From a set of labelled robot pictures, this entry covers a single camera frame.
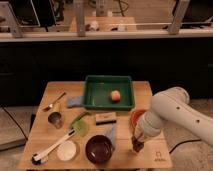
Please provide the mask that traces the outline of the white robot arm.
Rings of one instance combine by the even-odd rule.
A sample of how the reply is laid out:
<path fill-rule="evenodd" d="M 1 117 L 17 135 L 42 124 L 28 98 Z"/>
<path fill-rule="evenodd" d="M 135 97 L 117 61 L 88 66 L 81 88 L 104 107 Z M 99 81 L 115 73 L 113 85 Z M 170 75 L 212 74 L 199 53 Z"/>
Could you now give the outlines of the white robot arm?
<path fill-rule="evenodd" d="M 181 87 L 172 87 L 156 93 L 151 98 L 150 108 L 139 117 L 133 137 L 145 143 L 158 136 L 165 122 L 170 121 L 189 130 L 213 147 L 213 118 L 190 107 L 189 101 L 188 92 Z"/>

